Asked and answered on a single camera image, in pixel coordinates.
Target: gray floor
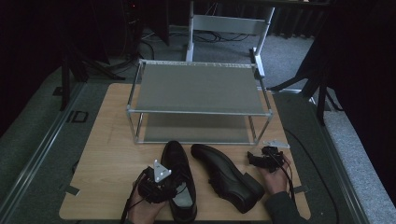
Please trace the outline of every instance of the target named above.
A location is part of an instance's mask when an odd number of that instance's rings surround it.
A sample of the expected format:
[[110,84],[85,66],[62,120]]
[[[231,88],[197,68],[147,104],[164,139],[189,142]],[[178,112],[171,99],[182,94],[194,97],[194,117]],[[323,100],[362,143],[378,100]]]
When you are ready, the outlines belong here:
[[[155,60],[184,61],[186,36],[174,33],[169,47],[155,36],[144,40],[154,48]],[[215,44],[196,42],[194,60],[249,63],[248,49],[255,47],[257,40],[257,36],[250,36],[236,42]],[[262,51],[266,74],[265,85],[275,86],[293,77],[312,42],[313,39],[300,37],[284,39],[268,36]],[[148,45],[142,44],[140,52],[146,59],[152,58]],[[119,61],[122,60],[112,59],[113,63]],[[126,68],[116,71],[120,72],[120,76],[126,77],[125,81],[119,82],[132,82],[136,67],[131,64],[127,68],[126,71],[124,71]],[[28,188],[20,189],[22,197],[13,202],[15,209],[8,213],[12,214],[8,217],[9,223],[77,223],[76,220],[60,219],[58,212],[64,199],[64,189],[73,176],[72,167],[82,153],[106,94],[106,88],[112,82],[115,81],[94,71],[91,72],[91,78],[86,84],[82,86],[74,84],[75,90],[81,89],[77,100],[69,110],[59,112],[61,98],[52,95],[55,87],[61,85],[59,69],[47,78],[22,114],[0,139],[1,202],[9,199],[13,187],[19,183],[18,177],[24,177],[33,170],[30,178],[27,178],[30,182]],[[304,81],[290,88],[300,90],[303,85]],[[329,161],[328,150],[332,149],[333,145],[328,142],[329,136],[324,136],[325,128],[316,121],[315,106],[293,91],[275,93],[275,100],[282,123],[287,130],[294,162],[303,185],[308,189],[306,198],[312,214],[310,222],[337,223],[338,214],[340,220],[338,223],[354,223],[353,215]],[[85,123],[67,121],[69,113],[75,111],[88,112],[87,121]],[[54,141],[43,146],[43,139],[51,139],[46,133],[54,128],[51,125],[55,120],[62,120],[62,127],[59,133],[53,136]],[[29,166],[26,163],[32,156],[42,158],[42,162],[36,166]],[[118,221],[85,220],[80,223],[118,223]]]

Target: shoe insole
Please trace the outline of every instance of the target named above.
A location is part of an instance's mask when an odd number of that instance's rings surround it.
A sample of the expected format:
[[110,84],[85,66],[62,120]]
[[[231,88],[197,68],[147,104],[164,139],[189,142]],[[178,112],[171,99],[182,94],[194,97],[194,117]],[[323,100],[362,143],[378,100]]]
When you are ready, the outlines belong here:
[[173,198],[173,201],[179,207],[192,206],[192,198],[190,196],[189,189],[186,187],[186,182],[183,182],[177,187],[177,195]]

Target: dark background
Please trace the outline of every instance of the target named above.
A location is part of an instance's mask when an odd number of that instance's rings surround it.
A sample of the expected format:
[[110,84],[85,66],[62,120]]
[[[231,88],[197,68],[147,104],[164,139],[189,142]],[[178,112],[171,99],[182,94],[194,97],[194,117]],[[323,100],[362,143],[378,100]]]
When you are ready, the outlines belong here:
[[[304,65],[319,53],[331,65],[335,90],[389,196],[396,152],[396,3],[339,1],[316,36]],[[61,65],[66,31],[81,51],[106,62],[132,49],[120,1],[11,1],[0,8],[0,107],[3,134],[43,80]],[[170,1],[169,20],[185,25],[188,1]]]

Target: wooden table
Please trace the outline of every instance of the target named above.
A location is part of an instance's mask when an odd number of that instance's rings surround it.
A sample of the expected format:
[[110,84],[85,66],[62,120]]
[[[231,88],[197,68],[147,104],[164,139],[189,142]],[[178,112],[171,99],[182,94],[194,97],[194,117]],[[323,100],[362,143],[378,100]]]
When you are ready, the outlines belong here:
[[[70,186],[79,189],[77,196],[66,193],[60,210],[63,219],[120,219],[123,206],[131,193],[133,182],[139,174],[152,167],[154,160],[160,160],[164,144],[135,144],[126,116],[126,104],[131,91],[130,84],[111,84],[99,110],[87,145],[81,155],[78,168]],[[278,140],[287,143],[276,105],[268,94],[274,117],[264,133],[263,140]],[[269,220],[263,202],[247,213],[241,214],[228,201],[221,199],[208,184],[204,166],[191,155],[191,145],[183,145],[189,158],[196,187],[198,215],[196,220]],[[262,148],[258,146],[212,146],[224,152],[242,172],[248,172],[262,182],[256,168],[248,164],[247,151]],[[281,148],[292,160],[289,149]],[[301,185],[294,166],[293,184]],[[297,207],[302,217],[311,214],[303,193],[296,194]],[[158,220],[173,220],[169,206],[157,216]]]

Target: black shoe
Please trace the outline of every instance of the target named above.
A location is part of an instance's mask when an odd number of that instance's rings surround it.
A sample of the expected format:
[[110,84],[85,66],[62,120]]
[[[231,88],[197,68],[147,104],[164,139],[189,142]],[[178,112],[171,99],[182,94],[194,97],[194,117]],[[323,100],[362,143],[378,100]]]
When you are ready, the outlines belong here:
[[197,216],[194,181],[186,152],[177,141],[166,144],[161,164],[172,171],[165,180],[177,188],[177,196],[169,201],[172,216],[177,223],[192,223]]
[[219,150],[194,144],[191,154],[205,164],[209,183],[220,198],[232,203],[241,213],[253,208],[264,195],[264,188],[251,175],[242,175],[233,162]]

